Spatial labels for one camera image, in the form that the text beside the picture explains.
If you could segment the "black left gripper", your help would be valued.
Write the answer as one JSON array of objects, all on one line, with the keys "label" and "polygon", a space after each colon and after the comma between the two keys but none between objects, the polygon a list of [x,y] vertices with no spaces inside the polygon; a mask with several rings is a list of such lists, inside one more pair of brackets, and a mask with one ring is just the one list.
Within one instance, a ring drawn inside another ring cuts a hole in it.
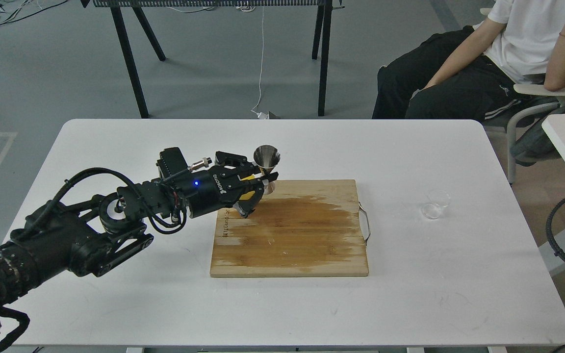
[{"label": "black left gripper", "polygon": [[240,217],[254,212],[264,195],[273,193],[278,172],[261,172],[246,156],[224,151],[215,153],[215,166],[177,177],[177,187],[187,203],[190,218],[197,218],[221,208],[234,208]]}]

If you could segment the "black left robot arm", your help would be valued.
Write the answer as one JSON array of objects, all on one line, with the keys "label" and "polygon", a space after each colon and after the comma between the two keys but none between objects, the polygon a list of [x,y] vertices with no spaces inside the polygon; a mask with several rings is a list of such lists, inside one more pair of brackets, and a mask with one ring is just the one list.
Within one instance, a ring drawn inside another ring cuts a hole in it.
[{"label": "black left robot arm", "polygon": [[154,237],[182,230],[188,218],[235,208],[247,218],[274,190],[280,152],[262,145],[250,161],[218,151],[186,163],[179,148],[160,152],[159,177],[132,183],[107,168],[88,168],[64,182],[54,198],[27,216],[0,245],[0,352],[29,326],[7,304],[63,271],[101,277],[147,248]]}]

